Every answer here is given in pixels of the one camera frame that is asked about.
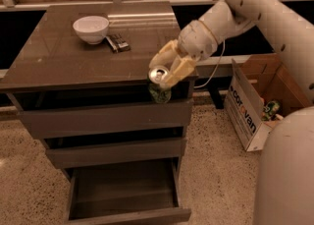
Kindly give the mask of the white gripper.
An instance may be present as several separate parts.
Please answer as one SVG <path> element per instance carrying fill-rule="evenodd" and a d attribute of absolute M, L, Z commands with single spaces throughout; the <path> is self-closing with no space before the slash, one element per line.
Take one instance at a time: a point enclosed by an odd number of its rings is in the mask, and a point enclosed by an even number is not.
<path fill-rule="evenodd" d="M 182 29 L 178 40 L 170 40 L 162 47 L 151 59 L 149 68 L 171 65 L 160 83 L 162 89 L 169 89 L 194 71 L 196 61 L 209 58 L 217 48 L 218 42 L 211 30 L 203 22 L 194 20 Z"/>

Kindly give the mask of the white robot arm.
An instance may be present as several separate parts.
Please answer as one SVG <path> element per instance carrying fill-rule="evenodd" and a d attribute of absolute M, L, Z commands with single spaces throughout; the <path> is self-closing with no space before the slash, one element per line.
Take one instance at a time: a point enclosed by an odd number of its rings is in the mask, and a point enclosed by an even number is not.
<path fill-rule="evenodd" d="M 258 27 L 309 100 L 314 99 L 314 27 L 280 0 L 219 0 L 152 58 L 170 64 L 160 87 L 193 72 L 224 40 Z M 287 115 L 261 154 L 253 225 L 314 225 L 314 107 Z"/>

